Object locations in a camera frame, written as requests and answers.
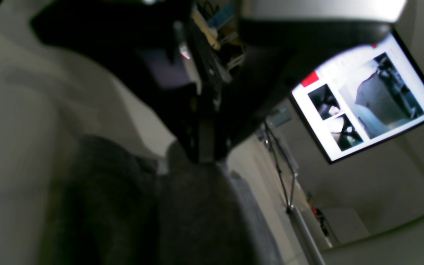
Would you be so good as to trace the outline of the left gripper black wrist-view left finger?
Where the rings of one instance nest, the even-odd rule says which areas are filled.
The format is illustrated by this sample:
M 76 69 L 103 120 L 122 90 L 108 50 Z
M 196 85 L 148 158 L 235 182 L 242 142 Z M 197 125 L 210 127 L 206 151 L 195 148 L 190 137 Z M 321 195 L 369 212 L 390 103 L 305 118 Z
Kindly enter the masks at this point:
M 179 41 L 192 11 L 191 0 L 53 0 L 30 26 L 48 46 L 76 52 L 118 78 L 148 105 L 177 138 L 187 158 L 199 158 L 197 87 L 175 78 Z

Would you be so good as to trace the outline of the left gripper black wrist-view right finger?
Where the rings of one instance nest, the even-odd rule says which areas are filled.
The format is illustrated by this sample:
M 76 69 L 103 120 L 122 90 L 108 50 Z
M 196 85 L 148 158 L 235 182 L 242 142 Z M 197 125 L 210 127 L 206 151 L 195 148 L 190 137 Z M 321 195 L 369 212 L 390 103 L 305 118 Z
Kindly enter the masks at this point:
M 375 44 L 392 22 L 371 20 L 256 21 L 241 18 L 244 62 L 222 89 L 215 121 L 214 157 L 224 159 L 271 109 L 311 72 L 354 47 Z

